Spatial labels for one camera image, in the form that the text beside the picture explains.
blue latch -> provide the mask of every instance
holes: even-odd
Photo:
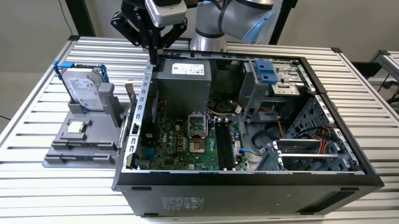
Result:
[[[276,83],[279,81],[273,65],[269,61],[255,60],[255,72],[261,83]]]

floor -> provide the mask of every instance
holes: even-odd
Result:
[[[12,118],[42,73],[0,72],[0,115]],[[0,132],[8,120],[0,118]]]

blue drive bracket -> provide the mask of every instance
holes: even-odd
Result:
[[[73,68],[73,67],[74,67],[74,63],[73,63],[73,62],[62,62],[62,63],[58,65],[58,64],[57,64],[57,60],[53,60],[53,62],[52,62],[52,66],[53,66],[53,70],[54,70],[56,76],[57,76],[57,78],[61,80],[61,83],[62,83],[62,85],[64,85],[64,87],[65,87],[65,89],[66,89],[66,93],[68,93],[68,95],[69,95],[70,102],[72,102],[73,104],[76,104],[76,102],[74,102],[74,100],[73,100],[73,97],[72,97],[72,94],[70,94],[70,92],[69,92],[69,89],[66,88],[66,85],[65,85],[65,81],[64,81],[64,79],[62,79],[61,72],[60,72],[60,70],[58,70],[58,68]],[[84,106],[81,106],[81,111],[82,111],[82,113],[86,113],[86,112],[88,112],[88,109],[86,109]]]
[[[108,74],[106,74],[106,67],[105,65],[101,63],[98,65],[98,68],[101,69],[101,72],[102,72],[102,82],[104,83],[108,83],[109,82],[109,78],[108,78]]]
[[[273,65],[269,61],[255,60],[255,72],[261,83],[276,83],[279,81]]]

black power cable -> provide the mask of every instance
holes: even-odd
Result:
[[[69,23],[68,23],[68,20],[66,20],[65,14],[64,14],[64,9],[62,9],[62,4],[61,4],[61,1],[60,1],[60,0],[57,0],[57,2],[60,3],[61,13],[62,13],[62,17],[64,17],[65,23],[66,23],[66,25],[68,25],[68,28],[69,28],[69,31],[70,31],[70,35],[73,35],[73,34],[72,34],[72,29],[70,29],[70,26],[69,26]]]
[[[0,115],[0,118],[4,118],[5,120],[10,120],[8,117],[4,117],[2,115]]]

blue plastic tab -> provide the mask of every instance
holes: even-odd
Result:
[[[72,67],[74,67],[74,63],[73,62],[62,62],[58,66],[60,66],[60,68],[72,68]]]
[[[255,60],[255,72],[261,83],[276,83],[279,81],[273,65],[269,61]]]

